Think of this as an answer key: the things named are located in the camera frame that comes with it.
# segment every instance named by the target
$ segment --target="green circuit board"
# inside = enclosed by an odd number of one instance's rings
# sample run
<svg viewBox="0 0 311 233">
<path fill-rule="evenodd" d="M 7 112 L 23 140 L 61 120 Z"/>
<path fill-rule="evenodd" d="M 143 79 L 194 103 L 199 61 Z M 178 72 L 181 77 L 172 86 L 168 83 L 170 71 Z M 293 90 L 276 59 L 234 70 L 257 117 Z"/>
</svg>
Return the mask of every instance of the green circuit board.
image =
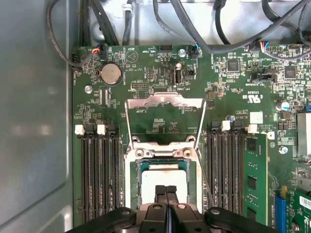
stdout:
<svg viewBox="0 0 311 233">
<path fill-rule="evenodd" d="M 80 61 L 92 49 L 77 48 L 74 59 Z M 185 50 L 185 57 L 178 55 L 180 49 Z M 304 49 L 300 45 L 269 47 L 270 52 L 284 56 L 295 56 Z M 298 162 L 303 155 L 297 153 L 295 116 L 309 105 L 311 60 L 280 61 L 247 48 L 226 54 L 199 50 L 198 57 L 191 51 L 191 46 L 104 47 L 103 54 L 94 55 L 82 70 L 74 71 L 73 126 L 82 125 L 86 132 L 73 140 L 75 226 L 125 206 L 128 175 L 130 207 L 139 208 L 138 163 L 132 164 L 130 174 L 124 170 L 129 145 L 124 102 L 158 92 L 207 100 L 199 148 L 208 176 L 214 177 L 208 182 L 217 205 L 275 227 L 275 196 L 281 186 L 295 188 L 299 177 L 311 176 L 310 168 Z M 115 86 L 104 83 L 100 76 L 107 64 L 116 64 L 121 71 Z M 177 64 L 182 67 L 178 83 L 174 80 Z M 289 111 L 277 109 L 283 101 L 290 104 Z M 131 133 L 141 142 L 185 141 L 196 135 L 201 112 L 201 108 L 170 104 L 129 109 Z M 232 117 L 239 123 L 238 129 L 221 130 L 222 121 Z M 112 136 L 97 136 L 98 125 L 107 126 Z M 255 133 L 245 130 L 250 125 L 256 126 Z M 282 147 L 288 151 L 280 153 Z M 181 169 L 187 161 L 175 163 Z M 186 177 L 192 182 L 187 201 L 197 204 L 196 163 L 188 165 Z M 202 211 L 210 206 L 204 179 L 201 203 Z"/>
</svg>

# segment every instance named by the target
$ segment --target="black cable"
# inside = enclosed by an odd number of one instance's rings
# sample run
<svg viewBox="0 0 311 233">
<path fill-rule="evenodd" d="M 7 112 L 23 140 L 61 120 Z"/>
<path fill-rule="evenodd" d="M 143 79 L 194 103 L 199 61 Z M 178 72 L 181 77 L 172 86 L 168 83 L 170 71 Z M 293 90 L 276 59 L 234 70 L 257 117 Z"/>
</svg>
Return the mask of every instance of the black cable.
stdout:
<svg viewBox="0 0 311 233">
<path fill-rule="evenodd" d="M 122 45 L 130 44 L 131 27 L 132 27 L 132 12 L 125 11 L 125 29 L 123 33 Z"/>
<path fill-rule="evenodd" d="M 161 28 L 163 28 L 167 33 L 177 37 L 180 40 L 187 41 L 187 39 L 184 36 L 179 35 L 178 33 L 174 32 L 173 29 L 171 29 L 160 17 L 159 15 L 159 5 L 157 0 L 153 0 L 153 7 L 154 7 L 154 14 L 155 14 L 155 19 L 157 23 L 160 25 Z"/>
<path fill-rule="evenodd" d="M 280 16 L 278 16 L 270 7 L 269 5 L 269 0 L 262 0 L 261 1 L 261 6 L 262 6 L 262 10 L 265 14 L 265 16 L 271 21 L 271 22 L 276 22 L 278 19 L 280 19 Z M 289 30 L 291 30 L 293 32 L 293 34 L 297 33 L 297 27 L 289 22 L 289 21 L 285 21 L 281 24 L 281 26 L 288 28 Z"/>
<path fill-rule="evenodd" d="M 105 38 L 105 42 L 107 43 L 107 45 L 114 45 L 113 41 L 112 41 L 112 38 L 110 36 L 110 33 L 108 31 L 108 29 L 106 28 L 106 25 L 104 23 L 104 20 L 103 18 L 101 17 L 98 9 L 96 8 L 96 5 L 94 4 L 93 0 L 91 0 L 89 2 L 89 4 L 91 5 L 92 9 L 93 9 L 93 12 L 94 12 L 94 15 L 98 21 L 98 24 L 99 24 L 99 27 L 100 27 L 100 30 L 102 31 L 103 35 L 104 35 L 104 38 Z"/>
<path fill-rule="evenodd" d="M 225 53 L 225 52 L 231 52 L 233 50 L 236 50 L 240 47 L 250 45 L 254 41 L 258 41 L 261 38 L 265 37 L 272 31 L 274 31 L 278 26 L 280 26 L 283 22 L 285 22 L 289 17 L 291 17 L 294 13 L 296 13 L 300 8 L 302 8 L 305 4 L 310 2 L 311 0 L 302 0 L 299 3 L 297 3 L 291 10 L 289 10 L 285 15 L 283 15 L 280 19 L 278 19 L 275 23 L 271 24 L 268 28 L 261 31 L 260 33 L 257 33 L 256 35 L 241 41 L 237 44 L 233 45 L 221 45 L 221 46 L 211 46 L 207 45 L 203 38 L 200 36 L 194 25 L 192 24 L 187 12 L 185 11 L 182 3 L 180 0 L 171 0 L 171 3 L 174 7 L 174 10 L 180 20 L 180 22 L 183 24 L 187 32 L 192 36 L 192 38 L 203 48 L 205 51 L 210 53 Z"/>
<path fill-rule="evenodd" d="M 93 5 L 92 8 L 93 8 L 94 13 L 97 12 L 97 15 L 99 15 L 100 18 L 102 19 L 103 25 L 100 25 L 100 28 L 101 28 L 103 33 L 104 33 L 103 30 L 105 30 L 105 34 L 104 34 L 105 40 L 107 40 L 106 36 L 108 36 L 111 38 L 111 45 L 119 45 L 117 36 L 116 36 L 116 34 L 112 28 L 112 25 L 110 23 L 110 20 L 107 16 L 105 10 L 103 9 L 102 4 L 99 2 L 99 0 L 91 0 L 90 3 L 91 3 L 91 5 Z"/>
<path fill-rule="evenodd" d="M 228 41 L 227 37 L 225 36 L 222 25 L 220 23 L 220 13 L 221 13 L 222 8 L 219 8 L 215 11 L 215 25 L 216 25 L 216 31 L 219 36 L 219 38 L 222 40 L 222 42 L 225 45 L 230 45 L 230 42 Z"/>
<path fill-rule="evenodd" d="M 306 40 L 302 34 L 302 23 L 303 23 L 303 18 L 305 16 L 307 7 L 308 7 L 308 4 L 304 5 L 302 10 L 301 10 L 301 13 L 299 16 L 299 23 L 298 23 L 298 34 L 299 34 L 299 38 L 300 38 L 302 43 L 304 43 L 305 45 L 311 46 L 311 42 Z"/>
<path fill-rule="evenodd" d="M 93 54 L 90 53 L 86 56 L 86 58 L 81 61 L 80 63 L 75 63 L 75 62 L 72 62 L 71 60 L 69 60 L 62 52 L 62 50 L 60 49 L 57 41 L 56 41 L 56 38 L 55 38 L 55 35 L 54 35 L 54 31 L 53 31 L 53 27 L 52 27 L 52 9 L 53 7 L 55 6 L 55 4 L 58 2 L 59 0 L 51 3 L 50 5 L 48 5 L 48 8 L 47 8 L 47 26 L 48 26 L 48 31 L 49 31 L 49 34 L 51 36 L 51 41 L 56 49 L 56 52 L 59 54 L 59 56 L 69 65 L 73 66 L 73 67 L 82 67 L 84 66 L 86 63 L 89 62 L 89 60 L 92 58 Z"/>
</svg>

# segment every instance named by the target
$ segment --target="integrated circuit chip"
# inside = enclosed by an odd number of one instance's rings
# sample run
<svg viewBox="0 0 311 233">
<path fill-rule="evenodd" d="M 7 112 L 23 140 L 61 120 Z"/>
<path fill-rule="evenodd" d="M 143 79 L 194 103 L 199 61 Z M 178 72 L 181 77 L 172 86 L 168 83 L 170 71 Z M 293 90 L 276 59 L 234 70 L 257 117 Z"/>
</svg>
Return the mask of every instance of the integrated circuit chip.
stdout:
<svg viewBox="0 0 311 233">
<path fill-rule="evenodd" d="M 239 60 L 228 60 L 228 71 L 229 72 L 240 71 Z"/>
<path fill-rule="evenodd" d="M 256 139 L 247 138 L 246 139 L 246 149 L 250 151 L 256 151 Z"/>
<path fill-rule="evenodd" d="M 296 79 L 296 67 L 293 66 L 285 67 L 284 76 L 286 79 Z"/>
<path fill-rule="evenodd" d="M 253 221 L 256 221 L 256 215 L 257 213 L 255 211 L 253 211 L 250 208 L 247 208 L 247 217 L 250 218 Z"/>
<path fill-rule="evenodd" d="M 256 190 L 257 187 L 257 180 L 253 177 L 248 176 L 247 177 L 247 186 L 251 189 Z"/>
</svg>

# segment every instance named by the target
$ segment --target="ram slot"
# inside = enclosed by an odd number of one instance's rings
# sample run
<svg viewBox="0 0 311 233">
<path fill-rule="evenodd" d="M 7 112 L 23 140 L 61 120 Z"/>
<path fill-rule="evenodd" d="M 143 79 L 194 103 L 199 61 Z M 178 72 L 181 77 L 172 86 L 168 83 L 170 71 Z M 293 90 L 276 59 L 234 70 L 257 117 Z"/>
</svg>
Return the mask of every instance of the ram slot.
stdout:
<svg viewBox="0 0 311 233">
<path fill-rule="evenodd" d="M 104 168 L 103 168 L 103 159 L 104 159 L 104 138 L 98 136 L 97 140 L 98 145 L 98 164 L 97 164 L 97 177 L 98 177 L 98 216 L 104 214 Z"/>
<path fill-rule="evenodd" d="M 214 190 L 215 206 L 219 206 L 219 178 L 218 178 L 218 135 L 212 133 L 211 135 L 211 163 L 212 163 L 212 186 Z"/>
<path fill-rule="evenodd" d="M 228 135 L 228 210 L 233 212 L 233 157 L 232 157 L 232 134 Z"/>
<path fill-rule="evenodd" d="M 81 139 L 83 223 L 88 222 L 87 139 Z"/>
<path fill-rule="evenodd" d="M 119 161 L 119 138 L 112 134 L 109 140 L 110 151 L 110 187 L 111 187 L 111 209 L 117 209 L 120 206 L 120 161 Z"/>
<path fill-rule="evenodd" d="M 222 205 L 220 207 L 228 210 L 228 134 L 227 132 L 222 133 L 222 152 L 221 152 L 221 190 L 222 190 Z"/>
<path fill-rule="evenodd" d="M 109 202 L 110 202 L 110 182 L 109 182 L 109 138 L 106 138 L 104 140 L 104 148 L 103 148 L 103 174 L 104 174 L 104 177 L 103 177 L 103 181 L 104 181 L 104 213 L 108 213 L 110 211 L 110 205 L 109 205 Z"/>
<path fill-rule="evenodd" d="M 223 206 L 223 136 L 218 134 L 217 175 L 218 175 L 218 205 Z"/>
<path fill-rule="evenodd" d="M 238 132 L 232 134 L 232 177 L 235 180 L 232 182 L 232 196 L 233 196 L 233 212 L 241 214 L 242 211 L 242 160 L 241 160 L 241 135 Z"/>
</svg>

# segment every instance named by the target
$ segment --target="white dimm latch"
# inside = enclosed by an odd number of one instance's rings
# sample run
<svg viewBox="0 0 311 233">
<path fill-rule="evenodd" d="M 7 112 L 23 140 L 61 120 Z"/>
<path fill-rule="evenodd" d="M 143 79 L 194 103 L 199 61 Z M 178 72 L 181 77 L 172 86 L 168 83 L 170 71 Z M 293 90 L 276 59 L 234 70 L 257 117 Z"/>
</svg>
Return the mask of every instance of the white dimm latch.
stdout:
<svg viewBox="0 0 311 233">
<path fill-rule="evenodd" d="M 105 135 L 106 134 L 106 126 L 105 125 L 97 125 L 97 134 Z"/>
<path fill-rule="evenodd" d="M 74 134 L 83 136 L 85 133 L 83 125 L 74 126 Z"/>
</svg>

